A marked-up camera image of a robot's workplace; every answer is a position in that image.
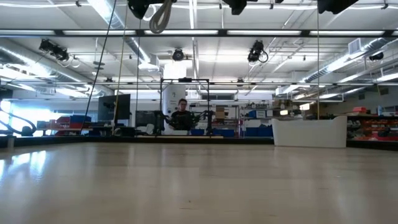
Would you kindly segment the white round pillar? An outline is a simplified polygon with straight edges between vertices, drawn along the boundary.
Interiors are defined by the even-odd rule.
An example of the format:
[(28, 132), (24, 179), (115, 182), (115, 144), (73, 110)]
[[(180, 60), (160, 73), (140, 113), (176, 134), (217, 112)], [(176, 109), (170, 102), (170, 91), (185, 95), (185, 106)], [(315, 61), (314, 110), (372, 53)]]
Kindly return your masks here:
[(182, 62), (172, 62), (164, 65), (162, 84), (162, 112), (171, 118), (178, 110), (178, 102), (185, 98), (185, 85), (178, 84), (180, 78), (187, 76), (187, 67)]

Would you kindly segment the person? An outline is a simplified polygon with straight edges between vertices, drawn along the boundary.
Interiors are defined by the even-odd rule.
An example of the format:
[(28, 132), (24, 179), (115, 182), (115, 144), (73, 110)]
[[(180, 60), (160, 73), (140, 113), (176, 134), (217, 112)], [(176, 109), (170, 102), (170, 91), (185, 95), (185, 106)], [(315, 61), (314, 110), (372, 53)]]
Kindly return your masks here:
[(181, 98), (178, 101), (178, 109), (171, 115), (169, 127), (178, 131), (190, 131), (193, 126), (194, 116), (192, 112), (187, 110), (187, 100)]

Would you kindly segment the black monitor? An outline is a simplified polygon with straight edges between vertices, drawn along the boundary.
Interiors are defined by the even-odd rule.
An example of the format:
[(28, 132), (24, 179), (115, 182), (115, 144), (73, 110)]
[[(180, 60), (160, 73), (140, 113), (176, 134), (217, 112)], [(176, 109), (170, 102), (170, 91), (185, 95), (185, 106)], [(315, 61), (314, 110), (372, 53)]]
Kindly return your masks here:
[(129, 119), (130, 94), (103, 96), (98, 99), (98, 121), (111, 121), (114, 118)]

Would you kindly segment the black aluminium table frame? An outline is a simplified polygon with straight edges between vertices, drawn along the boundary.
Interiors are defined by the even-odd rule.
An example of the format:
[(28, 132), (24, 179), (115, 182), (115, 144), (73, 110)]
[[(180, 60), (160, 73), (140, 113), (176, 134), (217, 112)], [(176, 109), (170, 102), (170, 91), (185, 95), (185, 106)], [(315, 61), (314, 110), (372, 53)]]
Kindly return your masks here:
[(82, 142), (105, 142), (105, 143), (156, 143), (156, 144), (237, 144), (237, 145), (254, 145), (265, 144), (271, 145), (274, 143), (272, 139), (252, 138), (252, 139), (232, 139), (232, 138), (208, 138), (206, 136), (187, 136), (166, 138), (160, 136), (152, 138), (144, 136), (143, 138), (133, 137), (89, 137), (89, 136), (44, 136), (44, 137), (23, 137), (17, 138), (15, 136), (0, 136), (0, 149), (8, 147), (9, 140), (12, 139), (11, 145), (14, 147), (24, 146), (42, 146), (51, 144), (71, 144)]

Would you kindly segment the black background rig frame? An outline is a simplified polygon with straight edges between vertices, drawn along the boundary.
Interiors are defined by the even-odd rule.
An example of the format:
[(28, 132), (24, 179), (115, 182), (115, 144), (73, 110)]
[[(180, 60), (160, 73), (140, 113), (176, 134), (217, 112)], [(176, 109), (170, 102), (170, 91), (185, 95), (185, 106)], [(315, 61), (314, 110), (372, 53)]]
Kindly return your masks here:
[[(178, 130), (173, 130), (173, 129), (171, 129), (169, 127), (169, 123), (170, 123), (170, 119), (171, 118), (169, 118), (168, 116), (164, 115), (163, 112), (162, 112), (162, 84), (163, 84), (163, 78), (160, 79), (160, 115), (159, 115), (159, 117), (161, 118), (162, 122), (161, 122), (161, 127), (160, 127), (161, 130), (159, 131), (159, 133), (165, 134), (165, 135), (179, 135), (179, 136), (181, 136), (181, 135), (187, 135), (187, 136), (194, 135), (193, 130), (196, 129), (196, 127), (197, 127), (197, 125), (198, 125), (198, 123), (199, 123), (199, 121), (201, 119), (197, 122), (196, 125), (194, 125), (194, 128), (191, 129), (190, 131), (178, 131)], [(207, 86), (206, 86), (207, 87), (207, 89), (206, 89), (207, 90), (207, 96), (210, 95), (210, 81), (209, 81), (209, 79), (180, 78), (178, 80), (178, 84), (185, 85), (185, 98), (184, 99), (186, 99), (186, 87), (188, 85), (198, 86), (198, 85), (201, 85), (201, 84), (207, 84)], [(194, 118), (197, 115), (199, 115), (200, 113), (201, 112), (192, 112)], [(203, 134), (205, 136), (211, 136), (212, 135), (212, 134), (211, 135), (207, 135), (207, 131), (205, 133), (205, 130), (203, 131)]]

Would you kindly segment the white plastic bin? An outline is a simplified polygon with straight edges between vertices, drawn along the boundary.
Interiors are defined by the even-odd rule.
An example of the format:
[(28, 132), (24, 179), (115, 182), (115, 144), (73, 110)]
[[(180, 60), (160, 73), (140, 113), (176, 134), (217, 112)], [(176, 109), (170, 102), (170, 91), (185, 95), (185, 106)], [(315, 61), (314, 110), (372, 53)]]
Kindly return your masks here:
[(276, 146), (345, 148), (346, 116), (328, 120), (272, 119), (272, 132)]

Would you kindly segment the red and blue bin stack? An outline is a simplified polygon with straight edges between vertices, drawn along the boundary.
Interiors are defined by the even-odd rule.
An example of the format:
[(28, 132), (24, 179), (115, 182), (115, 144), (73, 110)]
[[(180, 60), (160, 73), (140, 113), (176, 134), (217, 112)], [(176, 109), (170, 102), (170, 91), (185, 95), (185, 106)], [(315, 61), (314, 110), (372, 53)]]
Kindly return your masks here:
[(50, 121), (38, 121), (37, 130), (46, 132), (50, 131), (50, 136), (76, 136), (83, 131), (92, 131), (90, 127), (91, 118), (84, 115), (61, 116)]

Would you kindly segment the blue storage bin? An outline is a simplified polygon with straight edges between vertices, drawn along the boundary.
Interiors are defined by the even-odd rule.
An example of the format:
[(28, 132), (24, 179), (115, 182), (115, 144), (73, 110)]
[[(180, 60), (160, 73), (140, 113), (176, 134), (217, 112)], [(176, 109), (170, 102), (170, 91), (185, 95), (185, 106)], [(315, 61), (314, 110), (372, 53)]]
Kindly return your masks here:
[(272, 126), (248, 127), (244, 135), (246, 137), (273, 137)]
[(213, 134), (217, 136), (223, 136), (224, 138), (233, 138), (235, 132), (233, 129), (214, 129)]

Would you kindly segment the shelving with red bins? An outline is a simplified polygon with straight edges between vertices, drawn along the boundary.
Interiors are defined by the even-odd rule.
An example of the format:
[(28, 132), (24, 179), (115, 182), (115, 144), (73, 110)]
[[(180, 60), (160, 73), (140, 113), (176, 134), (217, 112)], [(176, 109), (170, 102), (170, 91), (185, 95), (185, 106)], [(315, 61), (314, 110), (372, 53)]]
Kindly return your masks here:
[(347, 113), (347, 139), (356, 141), (398, 141), (398, 111), (355, 107)]

